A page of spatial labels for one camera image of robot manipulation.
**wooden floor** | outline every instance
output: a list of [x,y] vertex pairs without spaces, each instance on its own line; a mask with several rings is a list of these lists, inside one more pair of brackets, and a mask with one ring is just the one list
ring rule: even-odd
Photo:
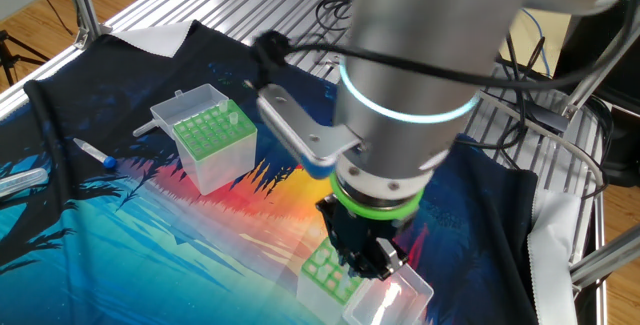
[[[93,0],[100,21],[105,21],[135,0]],[[74,33],[77,31],[75,13],[70,0],[51,0],[60,16]],[[73,36],[58,24],[55,15],[44,0],[38,0],[4,22],[0,29],[7,30],[17,39],[38,51],[53,57],[71,45]],[[28,55],[12,44],[14,54]],[[36,68],[19,63],[17,72],[23,77]],[[8,84],[0,74],[0,91]],[[605,192],[605,223],[607,241],[640,222],[640,189],[612,187]],[[640,319],[640,261],[628,265],[608,280],[609,324],[636,324]]]

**clear plastic box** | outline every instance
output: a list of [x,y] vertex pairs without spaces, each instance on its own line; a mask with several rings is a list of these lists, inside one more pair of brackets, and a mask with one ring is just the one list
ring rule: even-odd
[[186,93],[180,90],[176,91],[174,98],[152,106],[151,115],[153,115],[155,125],[162,128],[167,135],[174,139],[173,126],[175,124],[228,99],[211,84],[204,84]]
[[387,280],[364,283],[347,304],[349,325],[422,324],[433,289],[409,265]]
[[182,167],[202,195],[253,170],[258,131],[232,100],[173,126]]
[[176,141],[182,167],[202,195],[253,170],[257,129],[235,102],[210,84],[151,107],[154,120]]

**blue led light ring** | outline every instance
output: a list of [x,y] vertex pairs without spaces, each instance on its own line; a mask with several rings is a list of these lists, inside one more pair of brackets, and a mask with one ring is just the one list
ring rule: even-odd
[[383,106],[380,106],[374,103],[373,101],[369,100],[369,98],[367,98],[360,91],[358,91],[358,89],[356,89],[356,87],[353,86],[353,83],[349,79],[349,75],[347,74],[347,67],[344,64],[344,60],[340,62],[340,76],[342,77],[342,82],[344,83],[344,86],[347,88],[347,90],[349,90],[349,92],[351,92],[351,94],[353,94],[353,96],[356,99],[358,99],[358,101],[363,103],[365,106],[386,117],[396,119],[399,121],[408,122],[408,123],[439,124],[439,123],[451,121],[469,112],[469,110],[473,109],[473,107],[476,106],[476,104],[480,100],[480,97],[478,96],[478,94],[476,94],[474,97],[471,98],[471,100],[469,100],[466,104],[462,105],[461,107],[446,113],[442,113],[442,114],[435,114],[435,115],[405,114],[405,113],[393,111]]

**black stand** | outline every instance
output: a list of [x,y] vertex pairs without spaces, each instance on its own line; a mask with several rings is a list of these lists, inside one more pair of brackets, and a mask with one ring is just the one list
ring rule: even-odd
[[[28,58],[20,55],[12,55],[11,52],[9,51],[9,48],[7,47],[7,44],[5,43],[7,41],[11,41],[12,43],[20,46],[21,48],[43,59],[44,61],[36,60],[36,59],[32,59],[32,58]],[[18,61],[24,61],[29,64],[35,64],[35,65],[43,65],[45,61],[49,61],[49,58],[42,55],[40,52],[36,51],[32,47],[23,43],[22,41],[12,37],[6,32],[6,30],[0,30],[0,65],[2,65],[2,67],[4,68],[4,73],[7,76],[7,81],[9,81],[9,86],[14,84],[14,80],[13,80],[13,77],[11,76],[10,70],[11,69],[15,70],[15,64]]]

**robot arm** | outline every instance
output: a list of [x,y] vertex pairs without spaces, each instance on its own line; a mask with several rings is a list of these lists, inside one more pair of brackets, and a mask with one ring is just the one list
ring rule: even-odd
[[[350,45],[488,75],[524,4],[585,13],[615,1],[355,0]],[[384,279],[406,262],[392,239],[410,225],[477,89],[351,57],[340,71],[334,127],[316,124],[277,85],[260,91],[258,108],[312,176],[333,172],[334,194],[317,206],[342,260]]]

